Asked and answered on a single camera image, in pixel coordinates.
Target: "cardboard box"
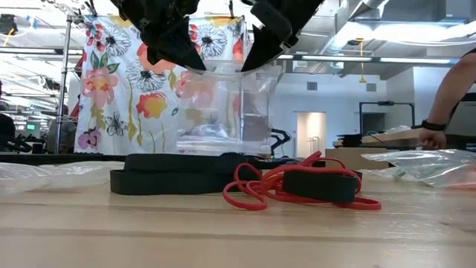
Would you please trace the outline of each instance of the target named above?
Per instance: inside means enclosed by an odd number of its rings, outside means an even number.
[[[346,168],[351,170],[375,170],[388,168],[388,162],[375,162],[369,161],[363,158],[361,155],[365,153],[386,153],[387,149],[384,148],[336,148],[326,149],[326,157],[335,158],[341,160]],[[337,162],[326,162],[326,167],[339,168],[340,165]]]

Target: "wooden board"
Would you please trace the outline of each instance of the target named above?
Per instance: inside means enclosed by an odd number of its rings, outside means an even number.
[[[4,197],[1,267],[475,267],[476,194],[365,178],[364,194],[383,210],[249,212],[220,194],[123,197],[107,185]]]
[[[399,133],[391,134],[376,134],[373,135],[380,141],[383,141],[388,146],[415,146],[417,144],[418,135],[421,129],[406,130]],[[382,145],[380,141],[372,136],[365,136],[362,138],[363,145]],[[342,141],[334,141],[334,147],[342,146]]]

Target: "hand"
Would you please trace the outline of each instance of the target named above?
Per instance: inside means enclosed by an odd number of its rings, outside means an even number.
[[[446,135],[443,131],[422,129],[418,139],[425,150],[440,150],[446,146]]]

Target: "person's arm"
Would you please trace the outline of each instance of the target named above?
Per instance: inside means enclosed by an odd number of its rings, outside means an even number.
[[[443,79],[427,122],[446,124],[453,108],[476,81],[476,53],[464,56]]]

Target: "door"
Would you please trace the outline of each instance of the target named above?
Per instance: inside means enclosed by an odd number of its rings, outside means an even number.
[[[326,148],[326,114],[323,112],[297,112],[296,157],[307,158]]]

